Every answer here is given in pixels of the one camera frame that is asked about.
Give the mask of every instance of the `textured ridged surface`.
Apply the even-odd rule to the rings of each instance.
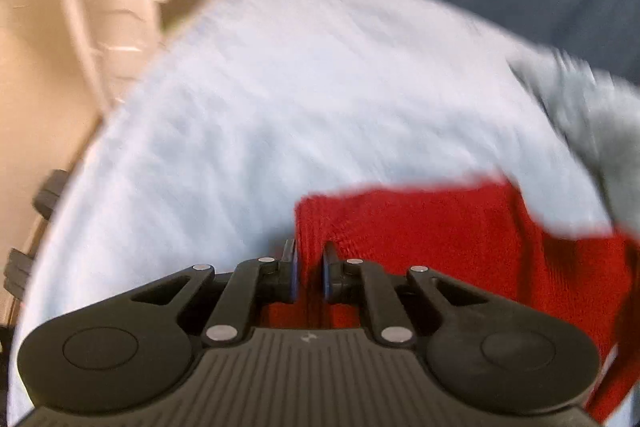
[[[579,410],[534,418],[491,415],[458,403],[405,350],[363,330],[257,329],[245,344],[207,351],[161,401],[112,417],[37,409],[22,427],[575,426]]]

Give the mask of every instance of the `circular cap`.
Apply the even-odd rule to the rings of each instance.
[[[236,330],[236,328],[234,328],[233,326],[219,324],[217,326],[207,328],[206,335],[212,341],[230,341],[238,336],[238,330]]]
[[[118,328],[92,328],[71,336],[63,347],[65,358],[80,369],[112,369],[129,361],[138,341]]]
[[[491,412],[546,414],[581,404],[599,366],[589,337],[548,315],[499,302],[452,307],[426,346],[433,375],[462,401]]]
[[[482,341],[482,354],[498,367],[510,371],[535,371],[554,359],[554,345],[533,331],[493,333]]]
[[[383,329],[380,335],[387,342],[391,342],[394,344],[405,343],[407,341],[410,341],[412,336],[414,336],[411,330],[403,328],[402,326],[389,326],[388,328]]]

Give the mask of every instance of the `metal pin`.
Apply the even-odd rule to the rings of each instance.
[[[411,330],[402,326],[390,326],[382,330],[380,333],[383,339],[394,344],[402,344],[410,341],[414,336]]]
[[[207,328],[206,335],[212,340],[217,342],[230,341],[238,336],[238,330],[233,326],[226,324],[219,324]]]

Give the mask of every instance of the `red knitted fabric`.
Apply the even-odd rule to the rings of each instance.
[[[275,327],[353,327],[355,309],[322,302],[327,241],[343,258],[376,261],[402,275],[414,264],[564,319],[618,355],[588,411],[603,421],[640,375],[638,248],[626,235],[577,241],[553,237],[527,214],[509,184],[437,191],[376,189],[313,196],[296,208],[301,289],[296,304],[273,305]]]

